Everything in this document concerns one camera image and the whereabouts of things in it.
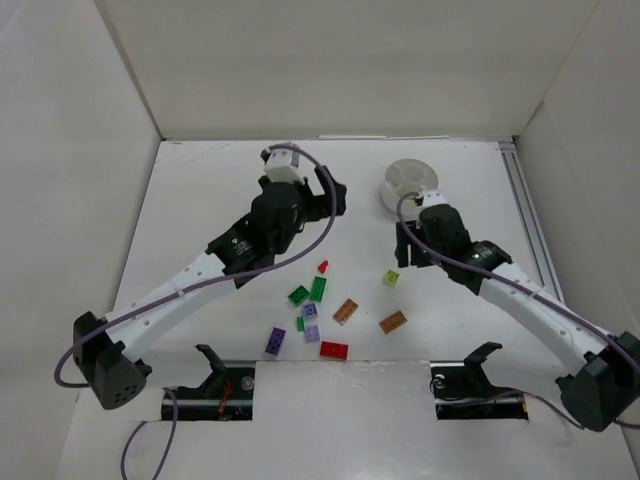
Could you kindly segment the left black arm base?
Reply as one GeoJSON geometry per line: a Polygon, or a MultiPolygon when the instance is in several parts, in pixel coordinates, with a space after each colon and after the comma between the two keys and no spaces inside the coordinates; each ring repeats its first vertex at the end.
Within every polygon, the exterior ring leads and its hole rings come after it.
{"type": "Polygon", "coordinates": [[[176,402],[164,395],[161,419],[172,420],[177,412],[178,421],[251,421],[256,363],[222,360],[207,344],[195,348],[206,358],[209,372],[195,387],[171,387],[176,402]]]}

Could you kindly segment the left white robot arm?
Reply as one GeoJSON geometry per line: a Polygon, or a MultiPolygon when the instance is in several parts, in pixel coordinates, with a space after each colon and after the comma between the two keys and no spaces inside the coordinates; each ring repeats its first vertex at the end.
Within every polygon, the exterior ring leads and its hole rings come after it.
{"type": "Polygon", "coordinates": [[[346,186],[324,167],[314,172],[321,195],[306,178],[287,183],[262,176],[250,211],[173,278],[132,307],[103,317],[86,312],[74,321],[73,362],[104,409],[120,408],[144,389],[152,369],[142,358],[162,336],[269,271],[306,224],[345,213],[346,186]]]}

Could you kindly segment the dark green square lego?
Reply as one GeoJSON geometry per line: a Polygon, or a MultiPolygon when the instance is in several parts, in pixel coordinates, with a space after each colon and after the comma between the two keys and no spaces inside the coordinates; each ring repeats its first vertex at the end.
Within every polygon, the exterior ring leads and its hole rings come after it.
{"type": "Polygon", "coordinates": [[[309,298],[309,295],[309,290],[305,286],[299,285],[287,296],[287,298],[293,306],[297,307],[304,303],[309,298]]]}

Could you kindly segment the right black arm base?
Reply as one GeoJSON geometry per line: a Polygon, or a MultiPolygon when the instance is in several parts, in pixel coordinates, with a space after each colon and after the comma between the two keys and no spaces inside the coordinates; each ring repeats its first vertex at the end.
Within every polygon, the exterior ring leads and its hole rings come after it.
{"type": "Polygon", "coordinates": [[[524,396],[513,388],[493,385],[483,363],[502,345],[486,342],[463,360],[430,362],[429,389],[438,420],[528,420],[524,396]]]}

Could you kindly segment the small lime green lego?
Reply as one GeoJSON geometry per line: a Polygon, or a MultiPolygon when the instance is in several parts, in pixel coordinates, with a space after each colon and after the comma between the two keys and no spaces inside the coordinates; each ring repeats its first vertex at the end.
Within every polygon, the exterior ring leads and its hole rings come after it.
{"type": "Polygon", "coordinates": [[[388,270],[383,277],[383,282],[387,286],[394,287],[398,282],[399,276],[398,272],[388,270]]]}

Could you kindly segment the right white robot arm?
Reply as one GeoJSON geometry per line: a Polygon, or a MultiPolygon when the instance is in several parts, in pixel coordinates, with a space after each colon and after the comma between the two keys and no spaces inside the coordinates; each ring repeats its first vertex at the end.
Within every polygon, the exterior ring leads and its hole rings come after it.
{"type": "Polygon", "coordinates": [[[615,336],[555,300],[498,245],[472,240],[451,205],[425,207],[415,221],[398,219],[395,255],[401,268],[441,268],[536,337],[566,369],[556,384],[578,426],[602,432],[638,399],[638,337],[615,336]]]}

